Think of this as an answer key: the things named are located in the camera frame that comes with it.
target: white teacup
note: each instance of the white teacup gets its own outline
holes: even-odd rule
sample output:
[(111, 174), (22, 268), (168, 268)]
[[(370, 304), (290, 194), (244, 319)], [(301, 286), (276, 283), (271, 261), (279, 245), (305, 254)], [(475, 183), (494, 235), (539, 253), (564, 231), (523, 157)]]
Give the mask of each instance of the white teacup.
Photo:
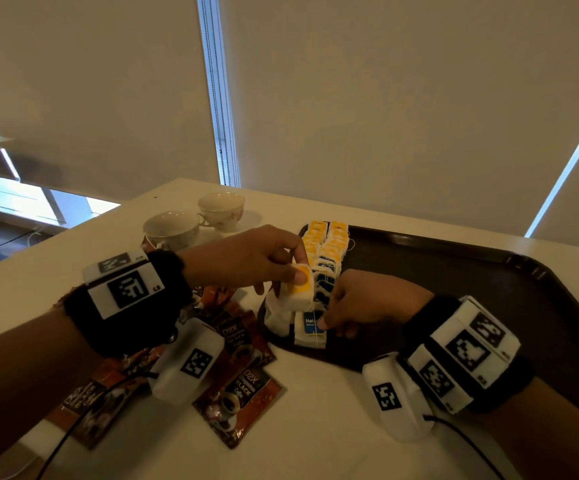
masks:
[(156, 249), (180, 251), (196, 241), (199, 225), (197, 212), (171, 210), (150, 217), (143, 224), (143, 232)]
[(234, 192), (207, 194), (199, 200), (202, 226), (214, 227), (221, 232), (234, 232), (237, 222), (243, 217), (246, 198)]

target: white sensor device with marker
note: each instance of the white sensor device with marker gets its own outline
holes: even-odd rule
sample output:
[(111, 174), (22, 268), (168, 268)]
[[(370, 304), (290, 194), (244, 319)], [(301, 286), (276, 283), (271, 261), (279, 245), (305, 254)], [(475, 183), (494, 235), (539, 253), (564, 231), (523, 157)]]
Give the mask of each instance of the white sensor device with marker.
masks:
[(169, 404), (180, 406), (193, 399), (205, 375), (223, 350), (225, 339), (198, 318), (176, 323), (178, 336), (166, 346), (148, 378), (152, 394)]
[(387, 433), (400, 442), (415, 442), (429, 434), (434, 423), (421, 388), (396, 362), (396, 352), (378, 357), (363, 366), (363, 377), (380, 409)]

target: hand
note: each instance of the hand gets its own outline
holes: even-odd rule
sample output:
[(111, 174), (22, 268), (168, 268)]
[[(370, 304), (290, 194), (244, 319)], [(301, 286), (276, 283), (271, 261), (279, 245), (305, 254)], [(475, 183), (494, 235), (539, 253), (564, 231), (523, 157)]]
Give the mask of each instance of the hand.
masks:
[(434, 296), (431, 291), (396, 276), (348, 269), (336, 280), (327, 312), (318, 321), (322, 330), (337, 328), (352, 338), (356, 324), (384, 319), (405, 323)]
[(305, 275), (290, 266), (292, 257), (297, 263), (307, 264), (303, 241), (270, 225), (188, 248), (178, 255), (185, 263), (183, 276), (190, 287), (253, 285), (258, 294), (263, 294), (264, 282), (305, 283)]

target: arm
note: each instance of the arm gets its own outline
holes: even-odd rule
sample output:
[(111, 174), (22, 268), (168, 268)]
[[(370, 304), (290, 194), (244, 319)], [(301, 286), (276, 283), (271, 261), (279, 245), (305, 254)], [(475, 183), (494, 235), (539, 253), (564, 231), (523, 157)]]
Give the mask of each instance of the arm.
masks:
[[(358, 323), (407, 322), (432, 296), (395, 276), (352, 269), (336, 282), (318, 326), (351, 338)], [(540, 379), (477, 417), (526, 480), (579, 479), (579, 410)]]
[[(179, 253), (190, 287), (296, 284), (305, 277), (289, 266), (307, 263), (297, 235), (263, 226)], [(62, 306), (0, 335), (0, 454), (85, 383), (102, 358)]]

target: dark brown tray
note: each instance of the dark brown tray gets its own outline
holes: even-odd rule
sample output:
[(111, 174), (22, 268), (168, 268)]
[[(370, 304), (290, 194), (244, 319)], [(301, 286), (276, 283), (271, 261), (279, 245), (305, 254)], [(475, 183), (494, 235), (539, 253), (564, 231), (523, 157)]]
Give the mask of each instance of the dark brown tray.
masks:
[[(475, 297), (520, 339), (536, 374), (579, 407), (579, 303), (547, 266), (509, 251), (458, 242), (355, 226), (349, 233), (355, 246), (343, 270), (392, 274), (437, 294)], [(267, 330), (264, 316), (265, 304), (258, 321), (272, 344), (352, 371), (360, 372), (363, 364), (403, 344), (398, 325), (384, 322), (361, 330), (354, 340), (329, 330), (324, 350), (298, 347), (293, 330), (289, 337), (278, 337)]]

